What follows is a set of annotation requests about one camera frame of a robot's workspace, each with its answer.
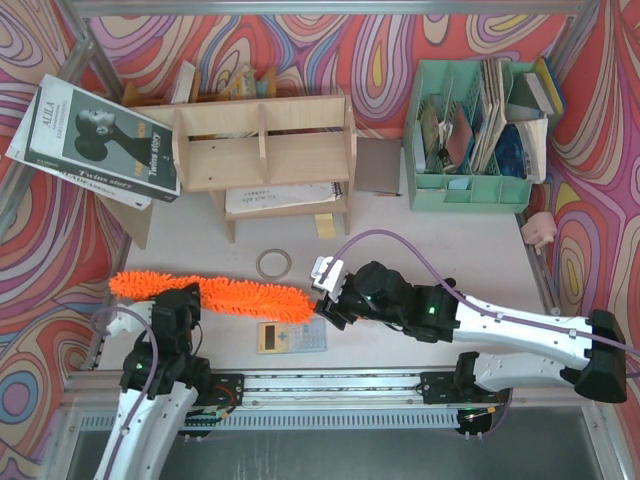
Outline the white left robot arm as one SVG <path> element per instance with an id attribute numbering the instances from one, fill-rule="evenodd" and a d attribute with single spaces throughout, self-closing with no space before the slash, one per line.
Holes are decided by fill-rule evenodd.
<path id="1" fill-rule="evenodd" d="M 95 477 L 157 479 L 187 411 L 212 386 L 209 361 L 193 354 L 199 285 L 98 313 L 112 315 L 100 334 L 116 336 L 137 325 L 142 332 L 123 362 L 116 417 Z"/>

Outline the yellow blue calculator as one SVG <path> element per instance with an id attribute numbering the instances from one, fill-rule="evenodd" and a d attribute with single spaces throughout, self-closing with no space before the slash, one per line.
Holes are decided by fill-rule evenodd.
<path id="1" fill-rule="evenodd" d="M 302 354 L 326 350 L 326 326 L 322 319 L 299 324 L 264 322 L 258 325 L 259 354 Z"/>

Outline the orange chenille duster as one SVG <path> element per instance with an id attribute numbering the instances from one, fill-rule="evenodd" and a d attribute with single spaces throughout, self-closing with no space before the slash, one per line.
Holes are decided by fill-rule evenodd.
<path id="1" fill-rule="evenodd" d="M 201 318 L 203 310 L 218 314 L 303 324 L 313 315 L 337 310 L 327 297 L 316 302 L 302 290 L 286 285 L 237 280 L 224 276 L 175 276 L 155 271 L 123 271 L 109 280 L 112 294 L 135 302 L 152 303 L 158 314 L 187 312 Z"/>

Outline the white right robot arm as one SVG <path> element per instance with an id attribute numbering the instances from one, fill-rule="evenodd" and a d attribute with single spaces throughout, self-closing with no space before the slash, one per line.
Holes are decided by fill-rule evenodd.
<path id="1" fill-rule="evenodd" d="M 614 314 L 553 316 L 494 305 L 456 290 L 452 279 L 412 285 L 377 261 L 347 272 L 343 261 L 316 260 L 315 311 L 337 329 L 377 321 L 419 342 L 503 345 L 509 354 L 459 355 L 445 393 L 460 401 L 520 387 L 562 386 L 597 402 L 627 399 L 627 344 Z"/>

